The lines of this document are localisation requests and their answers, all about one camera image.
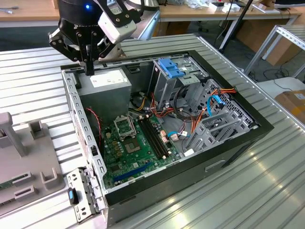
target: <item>green circuit board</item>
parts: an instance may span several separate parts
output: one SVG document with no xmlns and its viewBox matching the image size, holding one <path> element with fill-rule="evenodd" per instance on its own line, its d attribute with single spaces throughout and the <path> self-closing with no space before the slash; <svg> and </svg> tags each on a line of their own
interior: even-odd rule
<svg viewBox="0 0 305 229">
<path fill-rule="evenodd" d="M 155 116 L 150 117 L 149 121 L 154 128 L 160 131 L 163 130 Z M 135 138 L 128 137 L 124 141 L 120 141 L 114 124 L 102 129 L 105 136 L 104 162 L 107 167 L 107 173 L 104 175 L 103 180 L 106 188 L 112 188 L 126 181 L 133 180 L 136 177 L 180 159 L 171 142 L 167 145 L 164 144 L 171 151 L 171 154 L 165 159 L 158 159 L 137 121 L 133 120 L 132 122 L 137 135 Z M 122 180 L 115 179 L 135 169 L 142 171 Z"/>
</svg>

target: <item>metal table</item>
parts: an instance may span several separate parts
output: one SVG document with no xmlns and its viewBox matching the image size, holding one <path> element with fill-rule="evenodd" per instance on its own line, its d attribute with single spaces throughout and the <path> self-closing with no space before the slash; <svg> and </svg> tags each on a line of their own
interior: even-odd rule
<svg viewBox="0 0 305 229">
<path fill-rule="evenodd" d="M 281 108 L 202 38 L 192 34 L 126 41 L 127 56 L 196 50 L 275 129 L 235 163 L 116 225 L 118 228 L 303 228 L 305 126 Z M 0 53 L 0 112 L 14 128 L 47 123 L 63 174 L 84 165 L 68 113 L 60 65 L 52 48 Z M 0 228 L 103 228 L 103 217 L 77 225 L 67 187 L 0 218 Z"/>
<path fill-rule="evenodd" d="M 289 41 L 291 41 L 293 44 L 297 45 L 301 49 L 305 50 L 305 25 L 276 25 L 270 32 L 270 34 L 267 36 L 266 40 L 262 44 L 262 46 L 259 48 L 253 59 L 250 61 L 248 66 L 246 67 L 244 73 L 249 74 L 250 71 L 253 69 L 255 63 L 258 61 L 258 59 L 261 57 L 263 51 L 267 48 L 269 43 L 273 40 L 274 36 L 278 34 L 275 41 L 270 45 L 267 52 L 262 57 L 263 60 L 266 60 L 269 56 L 269 54 L 272 52 L 272 50 L 275 48 L 277 43 L 280 41 L 282 37 L 285 37 Z M 302 65 L 302 67 L 296 71 L 296 73 L 292 76 L 296 78 L 298 74 L 301 73 L 301 71 L 305 69 L 305 63 Z"/>
</svg>

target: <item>blue drive bay latch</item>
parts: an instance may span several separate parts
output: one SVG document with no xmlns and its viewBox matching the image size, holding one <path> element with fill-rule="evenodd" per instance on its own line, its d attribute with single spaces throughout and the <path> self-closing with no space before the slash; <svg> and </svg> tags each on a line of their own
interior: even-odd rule
<svg viewBox="0 0 305 229">
<path fill-rule="evenodd" d="M 171 79 L 185 76 L 185 73 L 181 72 L 171 59 L 159 59 L 159 64 Z"/>
</svg>

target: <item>motherboard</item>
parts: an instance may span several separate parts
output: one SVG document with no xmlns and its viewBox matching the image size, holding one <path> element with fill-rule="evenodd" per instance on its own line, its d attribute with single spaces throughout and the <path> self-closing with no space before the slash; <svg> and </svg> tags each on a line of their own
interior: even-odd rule
<svg viewBox="0 0 305 229">
<path fill-rule="evenodd" d="M 105 136 L 104 162 L 107 173 L 104 176 L 106 188 L 112 188 L 127 181 L 166 166 L 180 155 L 155 116 L 143 119 L 122 118 L 102 129 Z M 121 135 L 135 129 L 134 136 L 124 139 Z"/>
</svg>

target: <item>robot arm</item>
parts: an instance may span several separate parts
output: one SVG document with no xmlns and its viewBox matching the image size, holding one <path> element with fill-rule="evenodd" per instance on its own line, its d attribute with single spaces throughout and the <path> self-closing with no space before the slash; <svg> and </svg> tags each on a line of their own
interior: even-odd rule
<svg viewBox="0 0 305 229">
<path fill-rule="evenodd" d="M 105 58 L 116 44 L 129 38 L 141 21 L 141 9 L 127 9 L 122 0 L 108 6 L 106 0 L 59 0 L 59 28 L 49 33 L 49 44 L 76 62 L 83 62 L 86 75 L 94 75 L 93 63 Z"/>
</svg>

